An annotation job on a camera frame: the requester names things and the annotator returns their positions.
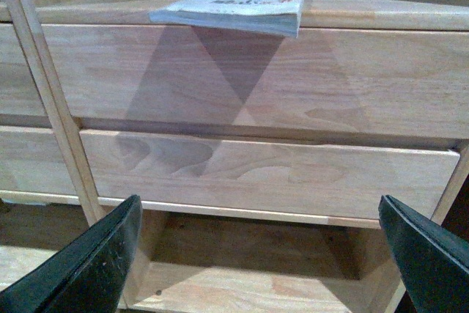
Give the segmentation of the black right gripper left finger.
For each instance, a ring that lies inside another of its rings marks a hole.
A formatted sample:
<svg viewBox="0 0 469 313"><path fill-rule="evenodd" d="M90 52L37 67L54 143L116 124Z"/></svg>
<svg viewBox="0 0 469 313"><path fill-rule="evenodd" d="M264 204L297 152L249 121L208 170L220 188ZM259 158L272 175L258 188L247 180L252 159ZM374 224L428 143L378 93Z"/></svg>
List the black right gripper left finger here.
<svg viewBox="0 0 469 313"><path fill-rule="evenodd" d="M132 195L38 268L1 292L2 312L115 312L141 231Z"/></svg>

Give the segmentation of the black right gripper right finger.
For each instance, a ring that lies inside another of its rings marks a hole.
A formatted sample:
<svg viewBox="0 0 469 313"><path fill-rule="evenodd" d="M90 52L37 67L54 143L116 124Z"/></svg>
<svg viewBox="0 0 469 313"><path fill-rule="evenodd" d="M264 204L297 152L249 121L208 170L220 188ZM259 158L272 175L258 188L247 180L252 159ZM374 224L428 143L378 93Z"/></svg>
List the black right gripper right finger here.
<svg viewBox="0 0 469 313"><path fill-rule="evenodd" d="M380 225L417 312L468 311L468 242L385 195Z"/></svg>

